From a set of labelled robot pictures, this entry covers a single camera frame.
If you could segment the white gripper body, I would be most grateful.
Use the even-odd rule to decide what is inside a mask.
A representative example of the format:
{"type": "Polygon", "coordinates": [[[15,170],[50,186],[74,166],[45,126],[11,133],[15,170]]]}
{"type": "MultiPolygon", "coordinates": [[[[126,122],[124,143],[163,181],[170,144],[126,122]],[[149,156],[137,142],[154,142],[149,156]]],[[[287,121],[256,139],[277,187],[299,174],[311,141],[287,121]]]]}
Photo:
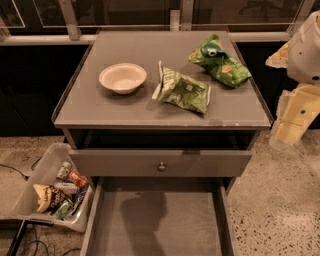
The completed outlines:
{"type": "Polygon", "coordinates": [[[284,90],[277,108],[278,129],[306,130],[320,113],[320,86],[299,83],[289,92],[284,90]]]}

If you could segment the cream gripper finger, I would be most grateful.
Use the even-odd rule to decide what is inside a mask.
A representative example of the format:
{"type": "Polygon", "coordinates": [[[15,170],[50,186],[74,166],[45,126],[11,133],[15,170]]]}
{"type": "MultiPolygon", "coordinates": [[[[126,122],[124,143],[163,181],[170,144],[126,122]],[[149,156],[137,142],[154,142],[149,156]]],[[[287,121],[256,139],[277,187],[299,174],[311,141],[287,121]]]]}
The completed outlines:
{"type": "Polygon", "coordinates": [[[286,149],[297,144],[319,113],[318,104],[279,103],[269,145],[286,149]]]}
{"type": "Polygon", "coordinates": [[[281,48],[267,58],[265,64],[272,68],[286,68],[288,48],[289,43],[286,42],[281,48]]]}

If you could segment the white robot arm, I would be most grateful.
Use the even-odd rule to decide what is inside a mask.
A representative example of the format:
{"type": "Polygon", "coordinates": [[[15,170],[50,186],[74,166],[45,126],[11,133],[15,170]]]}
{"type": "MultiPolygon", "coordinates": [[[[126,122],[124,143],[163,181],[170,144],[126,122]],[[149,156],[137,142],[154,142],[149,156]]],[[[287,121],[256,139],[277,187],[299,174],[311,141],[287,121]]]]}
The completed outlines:
{"type": "Polygon", "coordinates": [[[271,129],[269,144],[283,150],[295,145],[320,114],[320,11],[311,13],[265,64],[285,68],[287,76],[298,82],[293,91],[282,92],[271,129]]]}

